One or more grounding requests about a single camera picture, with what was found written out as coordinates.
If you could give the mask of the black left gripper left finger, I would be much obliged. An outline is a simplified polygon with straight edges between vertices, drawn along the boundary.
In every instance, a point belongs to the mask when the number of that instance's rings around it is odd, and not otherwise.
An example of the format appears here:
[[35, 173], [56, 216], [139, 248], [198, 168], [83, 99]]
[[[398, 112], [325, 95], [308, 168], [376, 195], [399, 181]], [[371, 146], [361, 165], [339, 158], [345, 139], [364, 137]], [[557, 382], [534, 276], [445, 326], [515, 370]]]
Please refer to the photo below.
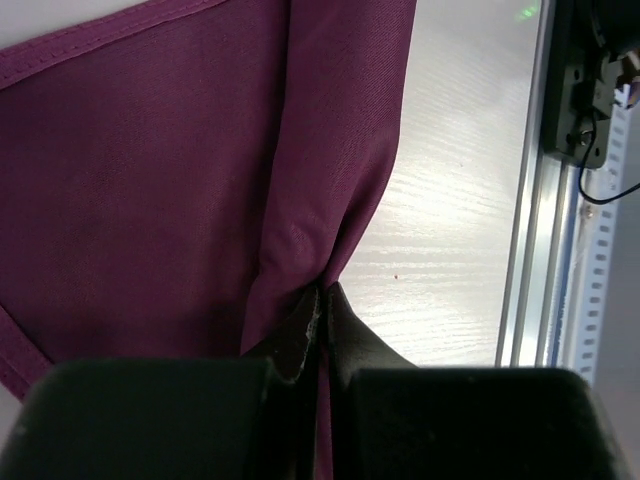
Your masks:
[[1, 453], [5, 479], [310, 479], [317, 327], [308, 288], [239, 358], [61, 365], [28, 396]]

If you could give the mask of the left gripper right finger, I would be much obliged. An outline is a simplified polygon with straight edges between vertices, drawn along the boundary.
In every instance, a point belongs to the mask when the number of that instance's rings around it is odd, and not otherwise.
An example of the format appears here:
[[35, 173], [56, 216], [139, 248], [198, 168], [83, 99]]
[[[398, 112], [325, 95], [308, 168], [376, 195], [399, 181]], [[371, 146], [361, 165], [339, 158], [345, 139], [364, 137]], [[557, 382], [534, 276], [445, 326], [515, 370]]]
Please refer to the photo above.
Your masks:
[[419, 367], [326, 296], [338, 479], [626, 479], [588, 383], [558, 368]]

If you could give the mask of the purple cloth napkin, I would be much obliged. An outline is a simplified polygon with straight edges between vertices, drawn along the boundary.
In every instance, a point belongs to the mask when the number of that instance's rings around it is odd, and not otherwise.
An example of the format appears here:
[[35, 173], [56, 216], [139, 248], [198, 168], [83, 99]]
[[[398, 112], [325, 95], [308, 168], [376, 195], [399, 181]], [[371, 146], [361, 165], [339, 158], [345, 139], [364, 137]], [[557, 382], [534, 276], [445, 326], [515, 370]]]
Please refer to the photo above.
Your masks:
[[412, 1], [147, 1], [1, 51], [1, 381], [239, 358], [326, 299], [396, 158]]

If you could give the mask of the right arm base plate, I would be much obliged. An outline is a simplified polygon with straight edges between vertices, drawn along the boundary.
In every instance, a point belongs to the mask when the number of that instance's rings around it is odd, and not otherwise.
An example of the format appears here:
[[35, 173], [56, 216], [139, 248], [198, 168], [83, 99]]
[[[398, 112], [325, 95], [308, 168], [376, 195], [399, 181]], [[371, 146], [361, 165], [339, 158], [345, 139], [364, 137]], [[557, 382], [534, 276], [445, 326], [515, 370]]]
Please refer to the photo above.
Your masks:
[[616, 93], [639, 81], [639, 0], [555, 3], [541, 127], [544, 153], [605, 162]]

